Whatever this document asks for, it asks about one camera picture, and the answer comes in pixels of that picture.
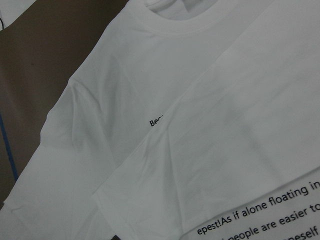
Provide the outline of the white long-sleeve printed shirt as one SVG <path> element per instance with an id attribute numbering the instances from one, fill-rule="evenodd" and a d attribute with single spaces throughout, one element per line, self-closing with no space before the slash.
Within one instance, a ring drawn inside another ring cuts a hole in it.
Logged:
<path id="1" fill-rule="evenodd" d="M 48 112 L 3 240 L 317 240 L 320 3 L 130 0 Z"/>

